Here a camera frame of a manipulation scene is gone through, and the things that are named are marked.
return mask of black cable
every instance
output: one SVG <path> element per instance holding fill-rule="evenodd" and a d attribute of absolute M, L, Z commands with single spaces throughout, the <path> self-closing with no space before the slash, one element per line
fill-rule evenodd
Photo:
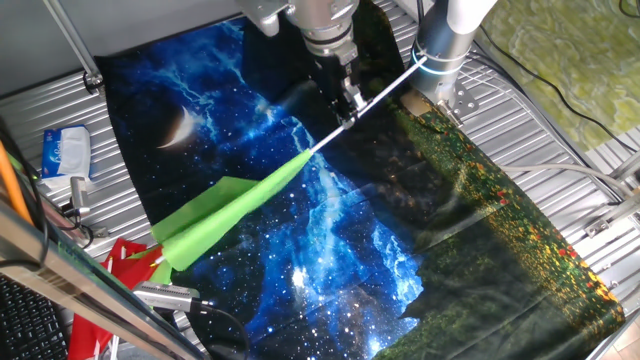
<path fill-rule="evenodd" d="M 640 0 L 636 0 L 636 8 L 638 9 L 638 15 L 634 15 L 632 13 L 627 12 L 622 6 L 623 1 L 624 0 L 620 0 L 620 2 L 618 3 L 618 7 L 620 8 L 620 12 L 622 13 L 622 15 L 626 17 L 630 17 L 632 19 L 640 19 Z"/>
<path fill-rule="evenodd" d="M 15 150 L 13 155 L 16 158 L 16 160 L 20 162 L 22 167 L 27 172 L 27 179 L 29 180 L 29 185 L 31 185 L 31 191 L 33 191 L 33 197 L 36 199 L 36 210 L 38 213 L 37 220 L 39 220 L 41 223 L 40 231 L 42 231 L 42 252 L 40 254 L 40 259 L 39 259 L 40 263 L 38 265 L 38 269 L 42 269 L 44 267 L 44 261 L 47 257 L 47 254 L 49 253 L 49 227 L 48 227 L 49 223 L 47 221 L 47 217 L 45 216 L 44 205 L 42 204 L 42 198 L 40 197 L 40 193 L 38 192 L 38 186 L 33 180 L 33 177 L 29 175 L 29 172 L 28 172 L 29 162 L 24 158 L 24 155 L 19 150 L 18 145 L 8 133 L 4 120 L 2 119 L 0 119 L 0 133 L 2 134 L 3 143 L 7 143 L 10 148 L 13 148 Z M 23 196 L 26 199 L 31 195 L 27 191 L 23 193 Z M 0 262 L 0 267 L 16 266 L 16 264 L 21 264 L 21 263 L 26 264 L 22 260 L 5 260 Z"/>
<path fill-rule="evenodd" d="M 76 210 L 72 210 L 73 211 L 73 215 L 74 215 L 74 222 L 73 222 L 73 226 L 71 227 L 64 227 L 64 226 L 58 226 L 58 229 L 62 230 L 62 231 L 71 231 L 71 230 L 75 230 L 77 228 L 80 227 L 81 225 L 81 220 L 80 220 L 80 216 L 78 216 Z"/>
<path fill-rule="evenodd" d="M 87 243 L 87 245 L 82 247 L 82 250 L 84 250 L 84 249 L 88 248 L 89 246 L 91 246 L 91 244 L 93 244 L 93 230 L 91 230 L 90 227 L 82 225 L 82 224 L 80 224 L 80 227 L 82 227 L 87 232 L 87 234 L 89 235 L 89 242 Z"/>
<path fill-rule="evenodd" d="M 478 58 L 474 57 L 474 55 L 475 55 L 475 56 L 481 56 L 481 57 L 483 57 L 483 58 L 486 58 L 487 60 L 492 61 L 493 65 L 492 65 L 492 64 L 489 64 L 489 63 L 486 63 L 486 62 L 484 62 L 484 61 L 482 61 L 482 60 L 480 60 L 480 59 L 478 59 Z M 509 75 L 509 73 L 508 73 L 508 72 L 506 72 L 504 69 L 502 69 L 502 67 L 501 67 L 499 64 L 495 63 L 495 62 L 494 62 L 490 57 L 488 57 L 488 56 L 486 56 L 486 55 L 483 55 L 483 54 L 480 54 L 480 53 L 475 53 L 475 52 L 474 52 L 474 53 L 469 53 L 469 54 L 467 54 L 467 58 L 472 59 L 473 61 L 475 61 L 475 62 L 477 62 L 477 63 L 479 63 L 479 64 L 482 64 L 482 65 L 484 65 L 484 66 L 488 67 L 489 69 L 491 69 L 491 70 L 495 71 L 496 73 L 500 74 L 500 75 L 501 75 L 502 77 L 504 77 L 507 81 L 509 81 L 509 83 L 510 83 L 513 87 L 515 87 L 515 88 L 516 88 L 516 90 L 518 90 L 519 92 L 521 92 L 522 94 L 524 94 L 524 89 L 520 86 L 520 84 L 518 84 L 518 82 L 517 82 L 517 81 L 515 81 L 515 79 L 513 79 L 513 78 L 511 77 L 511 75 Z"/>
<path fill-rule="evenodd" d="M 31 271 L 40 270 L 40 264 L 32 260 L 4 260 L 0 261 L 0 269 L 12 266 L 22 266 Z"/>
<path fill-rule="evenodd" d="M 416 0 L 418 5 L 418 25 L 422 24 L 422 19 L 424 19 L 424 0 Z"/>
<path fill-rule="evenodd" d="M 242 323 L 238 319 L 236 319 L 235 316 L 229 314 L 228 312 L 225 312 L 220 309 L 216 309 L 204 304 L 200 304 L 200 307 L 205 311 L 215 312 L 220 315 L 226 316 L 240 329 L 240 333 L 242 334 L 242 338 L 244 339 L 244 345 L 245 345 L 244 360 L 249 359 L 249 351 L 251 350 L 251 341 L 249 341 L 249 335 L 247 334 L 247 330 L 245 330 L 244 325 L 242 325 Z"/>
<path fill-rule="evenodd" d="M 496 50 L 498 50 L 502 55 L 506 56 L 509 60 L 511 60 L 514 64 L 518 65 L 522 70 L 524 70 L 527 74 L 533 76 L 534 78 L 542 81 L 543 83 L 549 85 L 550 87 L 553 88 L 553 90 L 555 90 L 555 92 L 558 94 L 558 96 L 560 96 L 560 100 L 562 100 L 562 103 L 564 104 L 564 106 L 567 107 L 567 109 L 569 109 L 569 111 L 571 111 L 572 113 L 580 116 L 581 118 L 591 121 L 592 123 L 598 125 L 604 132 L 607 133 L 607 135 L 609 135 L 613 140 L 615 140 L 618 144 L 620 144 L 622 147 L 626 148 L 627 150 L 635 153 L 637 152 L 636 149 L 632 148 L 631 146 L 627 145 L 626 143 L 624 143 L 622 140 L 618 139 L 617 136 L 615 136 L 609 129 L 607 129 L 606 126 L 604 126 L 601 122 L 599 122 L 598 120 L 589 117 L 587 115 L 584 115 L 580 112 L 578 112 L 576 109 L 574 109 L 569 102 L 567 102 L 567 100 L 565 99 L 564 95 L 562 95 L 562 92 L 560 91 L 560 89 L 555 86 L 553 83 L 551 83 L 550 81 L 548 81 L 547 79 L 541 77 L 540 75 L 534 73 L 533 71 L 529 70 L 527 67 L 525 67 L 524 65 L 522 65 L 522 63 L 520 63 L 520 61 L 518 61 L 516 58 L 514 58 L 513 56 L 511 56 L 511 54 L 509 54 L 508 52 L 502 50 L 502 48 L 500 48 L 491 38 L 491 36 L 489 36 L 489 33 L 487 33 L 487 30 L 484 28 L 484 26 L 480 25 L 480 29 L 482 30 L 482 32 L 484 33 L 484 35 L 487 37 L 487 40 L 489 40 L 489 42 L 491 43 L 491 45 L 493 45 L 493 47 L 496 48 Z"/>
<path fill-rule="evenodd" d="M 477 42 L 476 42 L 476 46 L 478 46 L 478 49 L 480 49 L 481 51 L 484 51 L 484 50 L 482 49 L 482 47 L 481 47 Z M 484 58 L 486 58 L 486 59 L 490 60 L 493 64 L 495 64 L 495 66 L 496 66 L 496 67 L 498 67 L 500 70 L 502 70 L 502 72 L 504 72 L 504 73 L 506 73 L 506 74 L 508 75 L 507 71 L 502 67 L 502 65 L 500 65 L 500 64 L 498 64 L 497 62 L 493 61 L 493 59 L 491 59 L 490 57 L 488 57 L 488 56 L 486 56 L 486 55 L 483 55 L 483 54 L 480 54 L 480 53 L 477 53 L 477 52 L 474 52 L 474 53 L 473 53 L 473 55 L 480 55 L 480 56 L 482 56 L 482 57 L 484 57 Z M 530 98 L 530 97 L 529 97 L 529 96 L 524 92 L 524 90 L 522 90 L 522 88 L 519 86 L 518 82 L 517 82 L 517 81 L 515 81 L 515 79 L 513 79 L 513 77 L 508 76 L 508 77 L 506 78 L 506 80 L 507 80 L 507 81 L 508 81 L 508 82 L 509 82 L 513 87 L 515 87 L 516 89 L 519 89 L 518 91 L 520 92 L 520 94 L 521 94 L 522 96 L 524 96 L 527 100 L 529 100 L 531 103 L 533 103 L 533 101 L 531 100 L 531 98 Z M 540 115 L 541 115 L 541 116 L 542 116 L 542 118 L 547 122 L 547 124 L 549 125 L 549 128 L 550 128 L 550 129 L 554 132 L 554 134 L 557 136 L 557 139 L 560 139 L 560 140 L 562 140 L 562 141 L 564 142 L 564 145 L 565 145 L 568 149 L 570 149 L 570 150 L 571 150 L 571 152 L 573 153 L 573 155 L 574 155 L 575 157 L 577 157 L 577 159 L 580 161 L 580 163 L 581 163 L 583 166 L 585 166 L 585 167 L 591 168 L 591 166 L 589 166 L 589 163 L 588 163 L 588 162 L 587 162 L 587 161 L 586 161 L 582 156 L 580 156 L 580 153 L 579 153 L 579 152 L 577 152 L 577 151 L 574 149 L 573 145 L 571 145 L 571 143 L 565 139 L 564 135 L 562 135 L 562 134 L 560 133 L 560 131 L 558 131 L 558 129 L 556 129 L 556 127 L 551 123 L 551 121 L 549 121 L 549 119 L 547 119 L 547 117 L 546 117 L 546 116 L 544 116 L 544 114 L 540 114 Z M 622 202 L 622 200 L 623 200 L 623 199 L 622 199 L 622 198 L 621 198 L 621 197 L 620 197 L 620 196 L 619 196 L 615 191 L 613 191 L 613 190 L 611 189 L 611 187 L 609 186 L 609 184 L 607 184 L 607 183 L 605 183 L 605 182 L 602 182 L 602 181 L 601 181 L 601 184 L 602 184 L 606 189 L 608 189 L 608 190 L 609 190 L 609 192 L 611 193 L 611 195 L 613 195 L 614 197 L 618 198 L 618 200 L 620 201 L 620 203 Z"/>

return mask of green fabric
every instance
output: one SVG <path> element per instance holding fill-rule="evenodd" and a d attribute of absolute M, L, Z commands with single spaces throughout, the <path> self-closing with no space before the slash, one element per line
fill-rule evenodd
<path fill-rule="evenodd" d="M 151 234 L 159 244 L 162 244 L 170 237 L 222 209 L 257 183 L 255 180 L 225 176 L 207 191 L 151 227 Z"/>
<path fill-rule="evenodd" d="M 171 264 L 164 261 L 158 265 L 158 268 L 153 275 L 151 275 L 149 281 L 168 285 L 171 282 Z"/>
<path fill-rule="evenodd" d="M 618 1 L 500 0 L 484 26 L 498 46 L 556 84 L 576 110 L 619 135 L 640 124 L 640 20 L 622 15 Z M 636 13 L 635 1 L 623 5 Z M 481 31 L 476 38 L 490 48 Z M 583 150 L 610 140 L 569 112 L 551 87 L 490 49 Z"/>
<path fill-rule="evenodd" d="M 244 215 L 282 190 L 309 161 L 311 155 L 309 150 L 302 152 L 218 212 L 165 240 L 162 255 L 174 269 L 183 271 L 188 268 Z"/>
<path fill-rule="evenodd" d="M 127 259 L 142 259 L 145 255 L 147 255 L 148 253 L 152 252 L 153 249 L 156 248 L 156 246 L 152 246 L 152 247 L 148 248 L 147 250 L 145 250 L 143 252 L 139 252 L 137 254 L 133 254 L 133 255 L 129 256 Z"/>

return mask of green mat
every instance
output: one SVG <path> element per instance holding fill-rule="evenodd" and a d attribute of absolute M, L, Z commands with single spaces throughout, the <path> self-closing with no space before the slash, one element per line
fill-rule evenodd
<path fill-rule="evenodd" d="M 634 12 L 635 1 L 624 5 Z M 616 135 L 640 125 L 640 20 L 622 15 L 618 0 L 500 0 L 484 26 L 501 48 L 556 84 L 576 110 Z M 489 49 L 484 35 L 477 39 Z M 583 150 L 610 140 L 569 112 L 552 88 L 491 51 Z"/>

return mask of blue and white box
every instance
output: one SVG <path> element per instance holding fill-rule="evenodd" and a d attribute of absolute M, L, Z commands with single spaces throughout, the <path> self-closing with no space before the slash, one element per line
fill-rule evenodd
<path fill-rule="evenodd" d="M 68 186 L 72 176 L 89 180 L 91 136 L 84 125 L 45 130 L 42 181 L 54 189 Z"/>

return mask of galaxy print fabric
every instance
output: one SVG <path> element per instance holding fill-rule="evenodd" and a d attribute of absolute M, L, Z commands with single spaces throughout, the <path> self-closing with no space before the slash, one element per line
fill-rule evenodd
<path fill-rule="evenodd" d="M 111 121 L 151 223 L 222 176 L 261 180 L 319 139 L 243 80 L 244 24 L 100 61 Z M 336 125 L 329 118 L 316 131 Z M 378 220 L 361 190 L 370 181 L 353 172 L 355 180 L 314 155 L 278 196 L 174 274 L 246 325 L 252 358 L 369 359 L 416 325 L 400 316 L 422 291 L 421 258 L 409 236 Z M 192 320 L 213 352 L 241 347 L 224 318 Z"/>

